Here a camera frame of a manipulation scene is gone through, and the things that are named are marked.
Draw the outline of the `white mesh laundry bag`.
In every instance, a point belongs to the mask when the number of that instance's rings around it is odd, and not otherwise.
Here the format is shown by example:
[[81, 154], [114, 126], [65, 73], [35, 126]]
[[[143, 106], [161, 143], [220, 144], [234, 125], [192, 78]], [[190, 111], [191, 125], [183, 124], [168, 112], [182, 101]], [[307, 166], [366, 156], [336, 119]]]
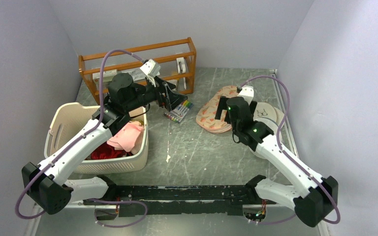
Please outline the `white mesh laundry bag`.
[[[270, 133], [270, 134], [273, 133], [274, 135], [276, 135], [277, 129], [278, 129], [279, 126], [274, 120], [272, 120], [270, 118], [258, 117], [258, 118], [255, 118], [254, 121], [257, 121], [259, 123], [263, 123], [265, 125], [264, 131], [266, 131], [267, 133]], [[265, 156], [263, 156], [260, 153], [255, 152], [250, 147], [248, 149], [257, 158], [260, 158], [260, 159], [263, 159], [263, 160], [267, 159]]]

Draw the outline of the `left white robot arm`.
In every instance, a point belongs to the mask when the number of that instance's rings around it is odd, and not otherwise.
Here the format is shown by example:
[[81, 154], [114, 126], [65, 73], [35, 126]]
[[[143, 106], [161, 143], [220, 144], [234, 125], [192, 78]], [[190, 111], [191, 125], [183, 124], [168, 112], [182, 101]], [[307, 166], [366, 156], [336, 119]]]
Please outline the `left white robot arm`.
[[128, 73], [115, 75], [108, 86], [108, 96], [82, 130], [53, 156], [38, 165], [29, 162], [22, 168], [23, 193], [47, 214], [56, 214], [75, 201], [99, 199], [106, 205], [113, 203], [117, 191], [108, 178], [69, 180], [69, 176], [131, 120], [131, 111], [152, 102], [172, 111], [187, 98], [174, 91], [173, 84], [157, 76], [153, 83], [143, 86], [135, 83]]

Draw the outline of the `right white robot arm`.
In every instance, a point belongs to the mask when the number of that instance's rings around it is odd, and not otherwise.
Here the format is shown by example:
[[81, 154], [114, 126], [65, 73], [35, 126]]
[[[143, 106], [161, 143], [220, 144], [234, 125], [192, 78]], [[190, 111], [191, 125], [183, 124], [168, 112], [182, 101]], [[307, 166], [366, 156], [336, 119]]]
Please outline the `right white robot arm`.
[[260, 177], [246, 190], [246, 198], [257, 204], [262, 199], [273, 201], [294, 211], [307, 226], [315, 227], [337, 206], [339, 184], [332, 177], [323, 177], [313, 171], [287, 149], [279, 135], [262, 121], [253, 120], [253, 104], [242, 97], [222, 96], [218, 103], [216, 119], [226, 111], [224, 121], [232, 126], [235, 143], [242, 143], [258, 157], [272, 163], [291, 183], [283, 185]]

